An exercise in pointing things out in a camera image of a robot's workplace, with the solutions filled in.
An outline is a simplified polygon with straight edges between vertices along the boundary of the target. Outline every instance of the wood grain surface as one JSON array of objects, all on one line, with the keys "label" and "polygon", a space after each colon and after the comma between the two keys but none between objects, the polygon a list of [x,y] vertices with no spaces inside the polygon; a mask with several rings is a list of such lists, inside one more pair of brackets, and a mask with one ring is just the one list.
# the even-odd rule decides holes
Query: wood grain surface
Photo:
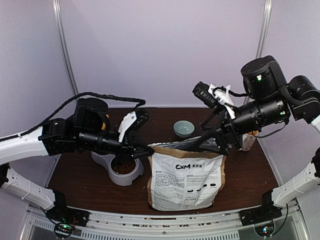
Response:
[{"label": "wood grain surface", "polygon": [[[210,113],[208,108],[146,108],[149,121],[138,135],[148,144],[178,141],[173,125],[179,120],[188,120],[195,126],[193,136],[202,132],[199,124]],[[117,124],[129,112],[126,108],[108,111],[111,125]],[[277,187],[277,181],[258,143],[255,141],[249,152],[233,149],[225,161],[225,186],[215,198],[215,203],[206,209],[161,212],[152,209],[147,201],[147,182],[151,169],[147,158],[141,159],[143,176],[131,186],[114,184],[107,170],[95,163],[89,151],[83,154],[65,153],[61,156],[49,188],[59,190],[66,196],[69,206],[95,211],[122,214],[170,215],[197,214],[228,211],[261,204],[262,194]]]}]

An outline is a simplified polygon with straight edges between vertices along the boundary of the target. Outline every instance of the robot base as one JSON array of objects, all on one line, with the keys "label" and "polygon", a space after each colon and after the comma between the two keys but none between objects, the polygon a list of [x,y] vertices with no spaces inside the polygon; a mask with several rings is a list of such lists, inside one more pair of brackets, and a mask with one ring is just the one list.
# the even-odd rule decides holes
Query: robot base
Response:
[{"label": "robot base", "polygon": [[102,166],[108,171],[109,177],[117,185],[120,186],[129,186],[132,184],[133,180],[144,173],[144,166],[142,165],[140,159],[135,159],[135,168],[132,172],[128,174],[118,174],[117,172],[113,171],[111,168],[111,162],[114,159],[113,154],[108,155],[99,155],[95,152],[91,152],[92,159]]}]

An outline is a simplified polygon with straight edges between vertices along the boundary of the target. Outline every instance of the brand logo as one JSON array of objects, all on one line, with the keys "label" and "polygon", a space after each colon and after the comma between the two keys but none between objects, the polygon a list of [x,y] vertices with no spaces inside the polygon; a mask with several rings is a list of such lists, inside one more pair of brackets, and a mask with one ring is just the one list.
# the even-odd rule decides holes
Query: brand logo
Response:
[{"label": "brand logo", "polygon": [[188,164],[188,165],[180,165],[180,164],[175,165],[175,169],[190,169],[190,168],[191,168],[190,164]]}]

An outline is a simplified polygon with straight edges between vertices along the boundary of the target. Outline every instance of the white and brown bag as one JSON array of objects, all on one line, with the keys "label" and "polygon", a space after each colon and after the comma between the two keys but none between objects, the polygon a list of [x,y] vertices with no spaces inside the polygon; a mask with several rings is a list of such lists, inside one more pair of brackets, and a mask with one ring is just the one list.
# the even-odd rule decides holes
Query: white and brown bag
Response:
[{"label": "white and brown bag", "polygon": [[153,146],[148,202],[156,210],[204,209],[225,185],[226,156]]}]

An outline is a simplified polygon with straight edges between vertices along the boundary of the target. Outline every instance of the light green bowl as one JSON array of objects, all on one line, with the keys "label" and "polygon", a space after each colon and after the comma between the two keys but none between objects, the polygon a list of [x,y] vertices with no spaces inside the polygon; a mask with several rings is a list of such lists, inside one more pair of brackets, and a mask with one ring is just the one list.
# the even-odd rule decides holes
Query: light green bowl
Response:
[{"label": "light green bowl", "polygon": [[173,130],[179,138],[186,139],[195,131],[195,126],[189,121],[181,120],[173,125]]}]

